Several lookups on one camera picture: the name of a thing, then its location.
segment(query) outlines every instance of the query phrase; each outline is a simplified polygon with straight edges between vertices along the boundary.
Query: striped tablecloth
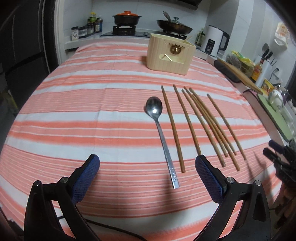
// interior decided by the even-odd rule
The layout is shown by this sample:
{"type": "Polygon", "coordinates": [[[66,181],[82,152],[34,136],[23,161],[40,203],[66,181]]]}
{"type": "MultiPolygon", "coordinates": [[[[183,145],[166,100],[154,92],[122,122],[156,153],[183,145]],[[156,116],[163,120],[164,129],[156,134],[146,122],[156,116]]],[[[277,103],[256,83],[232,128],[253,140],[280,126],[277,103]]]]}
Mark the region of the striped tablecloth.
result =
{"type": "MultiPolygon", "coordinates": [[[[28,195],[35,180],[57,182],[69,176],[92,153],[100,170],[78,204],[93,220],[142,234],[149,241],[193,240],[217,208],[199,178],[193,139],[172,87],[192,87],[211,110],[238,151],[223,120],[206,97],[210,93],[231,124],[247,156],[237,152],[222,168],[209,139],[181,94],[202,153],[225,176],[263,182],[268,200],[280,188],[272,163],[262,155],[270,137],[249,103],[209,63],[194,57],[186,76],[156,72],[145,66],[148,40],[102,38],[79,48],[35,90],[16,117],[0,158],[0,203],[9,219],[24,225],[28,195]],[[186,173],[181,173],[171,124],[160,86],[167,93],[176,123],[186,173]],[[164,105],[159,118],[174,162],[180,188],[172,188],[154,121],[143,107],[151,96],[164,105]]],[[[241,203],[225,231],[229,233],[241,203]]],[[[61,210],[54,202],[57,215],[61,210]]],[[[66,233],[66,221],[61,220],[66,233]]],[[[92,228],[105,240],[136,240],[92,228]]]]}

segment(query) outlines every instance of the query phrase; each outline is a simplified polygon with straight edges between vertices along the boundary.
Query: wooden cutting board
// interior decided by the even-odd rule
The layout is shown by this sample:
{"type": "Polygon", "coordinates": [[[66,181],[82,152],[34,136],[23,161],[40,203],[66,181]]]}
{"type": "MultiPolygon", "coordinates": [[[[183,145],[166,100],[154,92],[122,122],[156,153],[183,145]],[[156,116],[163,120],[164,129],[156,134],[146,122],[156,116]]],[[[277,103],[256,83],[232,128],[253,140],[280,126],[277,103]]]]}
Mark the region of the wooden cutting board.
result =
{"type": "Polygon", "coordinates": [[[222,63],[225,67],[227,67],[237,78],[241,80],[241,82],[249,87],[250,89],[256,91],[259,94],[263,94],[262,90],[255,85],[243,72],[241,72],[239,69],[234,67],[233,65],[223,61],[222,59],[217,59],[220,63],[222,63]]]}

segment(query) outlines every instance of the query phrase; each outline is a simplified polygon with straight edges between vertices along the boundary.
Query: gold emblem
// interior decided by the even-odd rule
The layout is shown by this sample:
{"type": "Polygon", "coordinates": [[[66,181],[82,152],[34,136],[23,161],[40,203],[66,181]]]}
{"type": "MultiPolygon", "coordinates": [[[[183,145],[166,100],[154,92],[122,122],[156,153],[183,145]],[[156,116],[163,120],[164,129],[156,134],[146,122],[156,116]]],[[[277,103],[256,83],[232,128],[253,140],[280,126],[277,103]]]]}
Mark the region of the gold emblem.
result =
{"type": "Polygon", "coordinates": [[[179,53],[181,53],[181,51],[182,51],[182,49],[184,49],[185,47],[180,47],[180,45],[177,45],[177,44],[170,44],[171,45],[171,47],[170,47],[170,52],[172,53],[172,54],[179,54],[179,53]]]}

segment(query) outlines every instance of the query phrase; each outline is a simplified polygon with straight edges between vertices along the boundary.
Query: white kettle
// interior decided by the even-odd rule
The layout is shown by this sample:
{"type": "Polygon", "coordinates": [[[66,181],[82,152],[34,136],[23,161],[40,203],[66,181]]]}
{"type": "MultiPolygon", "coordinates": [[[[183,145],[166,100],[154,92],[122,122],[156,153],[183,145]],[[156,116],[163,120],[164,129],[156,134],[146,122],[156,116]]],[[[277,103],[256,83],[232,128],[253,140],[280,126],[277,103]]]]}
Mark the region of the white kettle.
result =
{"type": "Polygon", "coordinates": [[[226,50],[230,36],[228,33],[214,26],[209,25],[206,30],[205,39],[200,47],[200,50],[216,57],[219,50],[226,50]],[[226,37],[226,42],[223,48],[220,47],[223,36],[226,37]]]}

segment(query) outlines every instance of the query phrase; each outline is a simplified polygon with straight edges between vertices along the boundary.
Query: screw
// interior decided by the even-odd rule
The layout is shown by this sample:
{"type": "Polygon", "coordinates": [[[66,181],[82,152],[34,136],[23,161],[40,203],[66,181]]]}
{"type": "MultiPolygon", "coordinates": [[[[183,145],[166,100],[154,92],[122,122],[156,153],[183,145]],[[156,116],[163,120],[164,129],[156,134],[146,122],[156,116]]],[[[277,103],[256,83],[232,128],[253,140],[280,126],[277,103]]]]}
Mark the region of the screw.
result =
{"type": "Polygon", "coordinates": [[[39,186],[39,184],[40,184],[40,181],[35,181],[35,182],[34,182],[34,186],[35,186],[35,187],[39,186]]]}
{"type": "Polygon", "coordinates": [[[227,182],[234,183],[235,182],[235,179],[233,177],[228,177],[227,178],[227,182]]]}
{"type": "Polygon", "coordinates": [[[66,183],[67,181],[68,181],[67,177],[62,177],[60,180],[61,183],[66,183]]]}
{"type": "Polygon", "coordinates": [[[256,181],[255,181],[255,184],[256,184],[257,186],[261,186],[261,185],[262,185],[262,183],[261,183],[259,180],[256,180],[256,181]]]}

